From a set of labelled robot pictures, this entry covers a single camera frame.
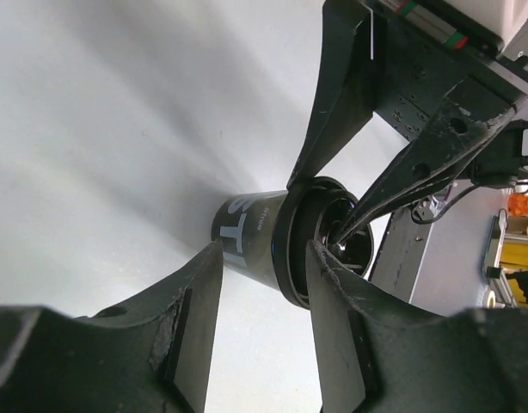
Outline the black cup lid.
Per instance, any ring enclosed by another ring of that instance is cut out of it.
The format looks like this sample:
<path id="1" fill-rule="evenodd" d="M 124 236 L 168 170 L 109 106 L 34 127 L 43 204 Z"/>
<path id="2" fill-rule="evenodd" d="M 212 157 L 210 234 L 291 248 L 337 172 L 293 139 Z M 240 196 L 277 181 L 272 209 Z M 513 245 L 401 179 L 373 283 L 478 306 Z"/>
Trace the black cup lid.
<path id="1" fill-rule="evenodd" d="M 326 176 L 300 182 L 287 192 L 274 224 L 271 251 L 279 290 L 291 304 L 309 307 L 305 254 L 310 240 L 358 276 L 371 266 L 374 239 L 369 225 L 346 241 L 334 242 L 334 233 L 357 202 L 355 195 Z"/>

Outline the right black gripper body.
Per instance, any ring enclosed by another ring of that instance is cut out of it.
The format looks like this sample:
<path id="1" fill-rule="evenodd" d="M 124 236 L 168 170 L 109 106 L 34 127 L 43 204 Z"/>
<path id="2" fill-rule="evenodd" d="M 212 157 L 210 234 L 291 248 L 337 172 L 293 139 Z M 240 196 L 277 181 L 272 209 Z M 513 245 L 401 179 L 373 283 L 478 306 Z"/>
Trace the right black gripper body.
<path id="1" fill-rule="evenodd" d="M 446 1 L 374 1 L 375 112 L 406 140 L 416 139 L 445 94 L 474 79 L 528 121 L 528 20 L 502 39 Z"/>

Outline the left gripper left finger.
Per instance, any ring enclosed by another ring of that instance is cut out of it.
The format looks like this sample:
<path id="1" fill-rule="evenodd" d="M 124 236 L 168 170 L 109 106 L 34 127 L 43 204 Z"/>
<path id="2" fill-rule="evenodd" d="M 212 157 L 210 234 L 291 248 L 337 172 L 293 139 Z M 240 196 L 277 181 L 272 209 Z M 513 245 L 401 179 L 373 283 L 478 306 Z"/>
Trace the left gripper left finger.
<path id="1" fill-rule="evenodd" d="M 0 306 L 0 412 L 201 412 L 222 246 L 93 317 Z"/>

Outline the transparent dark cup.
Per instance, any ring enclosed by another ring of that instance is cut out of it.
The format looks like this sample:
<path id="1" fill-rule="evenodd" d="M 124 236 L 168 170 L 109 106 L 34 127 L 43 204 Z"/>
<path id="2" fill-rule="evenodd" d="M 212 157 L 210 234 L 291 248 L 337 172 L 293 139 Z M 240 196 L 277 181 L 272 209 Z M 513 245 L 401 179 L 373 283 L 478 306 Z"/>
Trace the transparent dark cup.
<path id="1" fill-rule="evenodd" d="M 292 291 L 286 198 L 285 190 L 235 195 L 217 210 L 211 227 L 227 267 L 284 295 Z"/>

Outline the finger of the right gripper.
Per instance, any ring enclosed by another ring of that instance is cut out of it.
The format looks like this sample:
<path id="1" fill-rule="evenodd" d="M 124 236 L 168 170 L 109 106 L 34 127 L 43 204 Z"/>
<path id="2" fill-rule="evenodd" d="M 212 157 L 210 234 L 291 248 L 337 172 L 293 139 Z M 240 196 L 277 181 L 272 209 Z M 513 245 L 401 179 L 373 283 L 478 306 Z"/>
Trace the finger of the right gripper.
<path id="1" fill-rule="evenodd" d="M 457 83 L 420 135 L 396 155 L 332 234 L 332 242 L 442 189 L 514 115 L 510 102 L 476 80 Z"/>
<path id="2" fill-rule="evenodd" d="M 378 77 L 372 20 L 361 1 L 324 3 L 316 93 L 288 188 L 316 176 L 372 118 Z"/>

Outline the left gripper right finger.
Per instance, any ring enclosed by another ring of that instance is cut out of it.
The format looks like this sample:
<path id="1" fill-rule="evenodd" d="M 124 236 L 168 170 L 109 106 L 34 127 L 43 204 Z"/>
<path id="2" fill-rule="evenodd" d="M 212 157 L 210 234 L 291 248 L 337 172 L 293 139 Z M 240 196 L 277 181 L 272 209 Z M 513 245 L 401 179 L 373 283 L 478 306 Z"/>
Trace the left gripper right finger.
<path id="1" fill-rule="evenodd" d="M 306 277 L 325 412 L 528 412 L 528 309 L 441 317 L 315 241 Z"/>

